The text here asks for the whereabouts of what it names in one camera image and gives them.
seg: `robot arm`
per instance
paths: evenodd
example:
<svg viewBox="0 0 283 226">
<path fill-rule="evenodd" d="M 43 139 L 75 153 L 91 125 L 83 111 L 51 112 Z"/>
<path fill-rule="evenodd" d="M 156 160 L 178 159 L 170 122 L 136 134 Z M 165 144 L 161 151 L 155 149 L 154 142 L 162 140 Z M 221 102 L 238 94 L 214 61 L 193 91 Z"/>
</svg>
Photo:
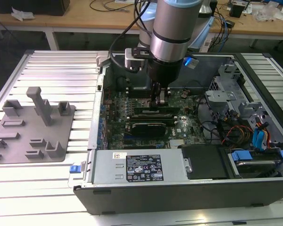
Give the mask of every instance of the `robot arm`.
<svg viewBox="0 0 283 226">
<path fill-rule="evenodd" d="M 150 20 L 142 20 L 152 34 L 141 31 L 139 46 L 125 51 L 127 68 L 143 67 L 144 60 L 148 60 L 147 74 L 152 81 L 151 99 L 155 106 L 166 104 L 168 85 L 178 78 L 201 5 L 202 0 L 158 0 L 157 7 L 151 3 L 143 14 Z"/>
</svg>

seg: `motherboard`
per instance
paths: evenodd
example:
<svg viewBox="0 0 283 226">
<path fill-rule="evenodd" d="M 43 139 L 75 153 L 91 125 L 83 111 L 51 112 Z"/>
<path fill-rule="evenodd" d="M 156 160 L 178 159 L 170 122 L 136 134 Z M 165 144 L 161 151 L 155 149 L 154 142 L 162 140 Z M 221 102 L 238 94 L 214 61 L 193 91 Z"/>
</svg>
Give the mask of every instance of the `motherboard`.
<svg viewBox="0 0 283 226">
<path fill-rule="evenodd" d="M 108 149 L 177 148 L 205 143 L 195 115 L 196 96 L 183 89 L 170 92 L 168 106 L 160 107 L 160 112 L 154 109 L 148 119 L 150 99 L 130 98 L 125 92 L 108 90 L 104 100 Z M 136 126 L 141 129 L 133 134 Z"/>
</svg>

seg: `open computer chassis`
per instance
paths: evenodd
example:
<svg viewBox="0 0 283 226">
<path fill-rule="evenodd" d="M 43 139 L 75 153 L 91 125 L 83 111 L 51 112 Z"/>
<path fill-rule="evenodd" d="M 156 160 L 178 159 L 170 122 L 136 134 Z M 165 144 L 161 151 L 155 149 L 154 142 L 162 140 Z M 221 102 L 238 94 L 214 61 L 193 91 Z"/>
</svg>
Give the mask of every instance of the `open computer chassis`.
<svg viewBox="0 0 283 226">
<path fill-rule="evenodd" d="M 74 187 L 89 213 L 263 206 L 283 198 L 283 109 L 254 71 L 269 56 L 195 57 L 196 68 L 183 68 L 170 84 L 168 106 L 154 109 L 146 72 L 99 64 L 84 182 Z"/>
</svg>

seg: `screw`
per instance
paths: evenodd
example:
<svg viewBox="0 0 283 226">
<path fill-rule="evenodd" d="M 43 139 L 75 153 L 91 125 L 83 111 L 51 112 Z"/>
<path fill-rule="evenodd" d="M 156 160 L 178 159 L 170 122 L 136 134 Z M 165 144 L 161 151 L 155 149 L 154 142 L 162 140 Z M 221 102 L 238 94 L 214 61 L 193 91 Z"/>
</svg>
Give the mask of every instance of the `screw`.
<svg viewBox="0 0 283 226">
<path fill-rule="evenodd" d="M 187 173 L 192 173 L 192 168 L 190 166 L 185 166 L 185 171 L 187 171 Z"/>
</svg>

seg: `power supply label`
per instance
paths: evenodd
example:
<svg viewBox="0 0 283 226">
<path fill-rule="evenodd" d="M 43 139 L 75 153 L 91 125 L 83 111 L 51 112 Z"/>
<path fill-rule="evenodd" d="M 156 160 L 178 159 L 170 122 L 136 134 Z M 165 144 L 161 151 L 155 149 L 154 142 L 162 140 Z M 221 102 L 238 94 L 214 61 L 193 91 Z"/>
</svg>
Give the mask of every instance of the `power supply label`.
<svg viewBox="0 0 283 226">
<path fill-rule="evenodd" d="M 164 180 L 160 154 L 127 155 L 126 169 L 126 179 L 128 182 Z"/>
</svg>

